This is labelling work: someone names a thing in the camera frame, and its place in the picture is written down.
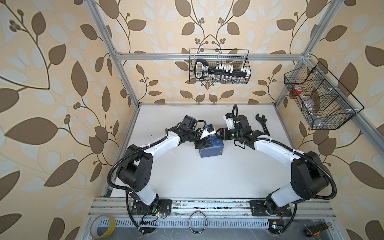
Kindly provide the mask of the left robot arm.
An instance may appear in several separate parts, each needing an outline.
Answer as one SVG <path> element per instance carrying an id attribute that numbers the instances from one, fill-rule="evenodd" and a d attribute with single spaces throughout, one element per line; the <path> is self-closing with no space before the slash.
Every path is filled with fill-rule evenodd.
<path id="1" fill-rule="evenodd" d="M 137 202 L 154 206 L 158 195 L 149 185 L 154 160 L 185 142 L 194 143 L 198 150 L 203 149 L 215 133 L 214 126 L 206 121 L 185 116 L 176 126 L 165 129 L 164 136 L 154 142 L 129 146 L 125 155 L 111 167 L 107 183 L 113 189 L 125 191 Z"/>

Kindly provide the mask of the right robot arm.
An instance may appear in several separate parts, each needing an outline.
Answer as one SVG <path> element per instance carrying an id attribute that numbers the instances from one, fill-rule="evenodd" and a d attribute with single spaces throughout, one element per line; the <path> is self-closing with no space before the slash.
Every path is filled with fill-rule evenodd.
<path id="1" fill-rule="evenodd" d="M 291 171 L 291 181 L 270 193 L 264 210 L 276 216 L 289 204 L 298 204 L 311 199 L 332 200 L 337 195 L 337 185 L 325 169 L 318 154 L 295 150 L 270 137 L 266 131 L 252 130 L 244 115 L 227 113 L 223 117 L 226 127 L 219 130 L 223 141 L 233 140 L 241 148 L 249 147 L 262 152 L 285 165 Z"/>

